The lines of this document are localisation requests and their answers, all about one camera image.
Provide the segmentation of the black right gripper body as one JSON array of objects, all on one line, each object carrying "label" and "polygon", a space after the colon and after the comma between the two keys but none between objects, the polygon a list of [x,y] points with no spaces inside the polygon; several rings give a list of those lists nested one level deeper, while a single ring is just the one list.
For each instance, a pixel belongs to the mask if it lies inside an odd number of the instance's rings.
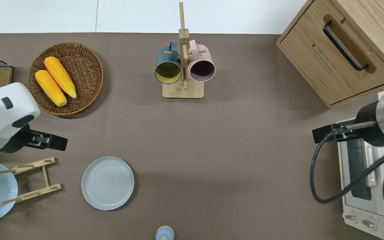
[{"label": "black right gripper body", "polygon": [[362,107],[353,123],[362,123],[372,121],[375,124],[372,127],[367,127],[364,129],[355,129],[352,132],[358,137],[362,138],[367,143],[376,146],[376,147],[384,147],[384,133],[380,129],[377,120],[376,120],[376,108],[378,101],[367,104]]}]

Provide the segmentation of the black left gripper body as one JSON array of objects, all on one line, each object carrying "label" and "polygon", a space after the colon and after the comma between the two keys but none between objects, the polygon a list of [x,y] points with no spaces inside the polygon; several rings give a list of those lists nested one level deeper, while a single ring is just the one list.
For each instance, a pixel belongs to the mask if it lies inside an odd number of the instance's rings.
[{"label": "black left gripper body", "polygon": [[0,153],[14,153],[25,146],[37,149],[46,149],[49,147],[49,138],[44,135],[46,135],[46,133],[32,130],[30,129],[29,124],[26,124],[0,149]]}]

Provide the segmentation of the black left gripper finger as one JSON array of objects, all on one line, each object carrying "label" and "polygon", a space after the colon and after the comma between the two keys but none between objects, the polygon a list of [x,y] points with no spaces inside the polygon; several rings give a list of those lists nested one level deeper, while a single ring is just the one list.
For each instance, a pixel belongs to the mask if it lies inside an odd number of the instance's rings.
[{"label": "black left gripper finger", "polygon": [[48,142],[47,142],[47,148],[59,150],[59,151],[65,151],[68,143],[67,138],[63,138],[57,135],[48,134],[47,135]]}]

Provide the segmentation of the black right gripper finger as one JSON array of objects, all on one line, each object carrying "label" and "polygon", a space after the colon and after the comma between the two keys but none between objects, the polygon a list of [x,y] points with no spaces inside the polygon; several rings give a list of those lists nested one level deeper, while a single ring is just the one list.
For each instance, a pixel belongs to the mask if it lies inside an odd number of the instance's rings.
[{"label": "black right gripper finger", "polygon": [[325,125],[316,129],[313,129],[314,143],[320,143],[323,138],[326,137],[334,128],[334,124]]}]

